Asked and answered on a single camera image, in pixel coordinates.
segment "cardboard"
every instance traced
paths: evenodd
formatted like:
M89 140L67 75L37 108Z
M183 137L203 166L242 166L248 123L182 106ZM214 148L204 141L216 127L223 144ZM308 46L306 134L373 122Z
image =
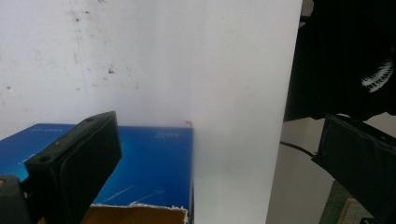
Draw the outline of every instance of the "cardboard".
M0 141L0 175L27 177L23 162L73 125L37 124ZM83 223L192 223L192 128L119 127L122 159Z

